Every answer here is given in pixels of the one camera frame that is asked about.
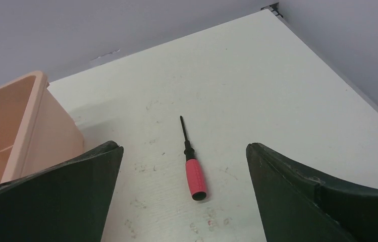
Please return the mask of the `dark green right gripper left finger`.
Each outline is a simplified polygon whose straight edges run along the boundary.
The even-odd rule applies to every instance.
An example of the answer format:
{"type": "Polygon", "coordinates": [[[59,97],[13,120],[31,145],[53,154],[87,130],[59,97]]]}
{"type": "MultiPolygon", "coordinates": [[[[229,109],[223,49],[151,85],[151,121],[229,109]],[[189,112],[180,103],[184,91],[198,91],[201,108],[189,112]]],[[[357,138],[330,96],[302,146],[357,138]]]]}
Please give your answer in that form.
{"type": "Polygon", "coordinates": [[[101,241],[123,154],[107,141],[0,184],[0,241],[101,241]]]}

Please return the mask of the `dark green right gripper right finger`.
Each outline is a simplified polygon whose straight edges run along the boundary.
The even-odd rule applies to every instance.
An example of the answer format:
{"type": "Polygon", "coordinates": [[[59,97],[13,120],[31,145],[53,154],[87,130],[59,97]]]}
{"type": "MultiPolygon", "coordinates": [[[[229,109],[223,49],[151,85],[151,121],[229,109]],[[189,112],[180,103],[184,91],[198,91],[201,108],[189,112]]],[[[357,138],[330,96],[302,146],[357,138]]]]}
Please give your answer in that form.
{"type": "Polygon", "coordinates": [[[378,189],[261,143],[249,144],[246,157],[267,241],[378,241],[378,189]]]}

